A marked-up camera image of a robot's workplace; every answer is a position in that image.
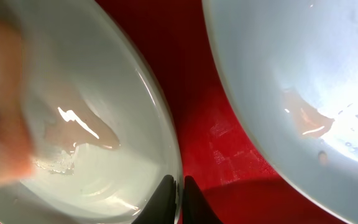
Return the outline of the green and yellow sponge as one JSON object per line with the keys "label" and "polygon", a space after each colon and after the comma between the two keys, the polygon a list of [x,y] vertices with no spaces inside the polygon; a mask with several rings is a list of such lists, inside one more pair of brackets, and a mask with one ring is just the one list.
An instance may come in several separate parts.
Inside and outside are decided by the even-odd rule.
{"label": "green and yellow sponge", "polygon": [[32,174],[34,144],[22,112],[20,32],[0,20],[0,186]]}

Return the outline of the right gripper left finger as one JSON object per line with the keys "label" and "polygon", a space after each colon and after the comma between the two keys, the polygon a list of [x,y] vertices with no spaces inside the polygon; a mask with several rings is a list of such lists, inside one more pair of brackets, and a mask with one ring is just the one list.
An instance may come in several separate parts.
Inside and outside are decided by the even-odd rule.
{"label": "right gripper left finger", "polygon": [[176,197],[177,184],[173,176],[166,175],[132,224],[174,224]]}

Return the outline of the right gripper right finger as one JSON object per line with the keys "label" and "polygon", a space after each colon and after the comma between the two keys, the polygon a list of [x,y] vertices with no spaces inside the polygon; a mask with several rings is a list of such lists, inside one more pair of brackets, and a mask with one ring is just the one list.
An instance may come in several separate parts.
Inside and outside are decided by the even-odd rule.
{"label": "right gripper right finger", "polygon": [[185,177],[182,211],[183,224],[223,224],[192,176]]}

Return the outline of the mint green plate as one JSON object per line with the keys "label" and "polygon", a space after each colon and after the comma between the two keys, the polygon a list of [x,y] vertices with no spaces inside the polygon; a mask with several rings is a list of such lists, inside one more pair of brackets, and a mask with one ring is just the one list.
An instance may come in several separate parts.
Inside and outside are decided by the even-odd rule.
{"label": "mint green plate", "polygon": [[0,187],[1,223],[132,223],[183,173],[168,107],[135,47],[95,1],[0,1],[25,39],[23,111],[34,174]]}

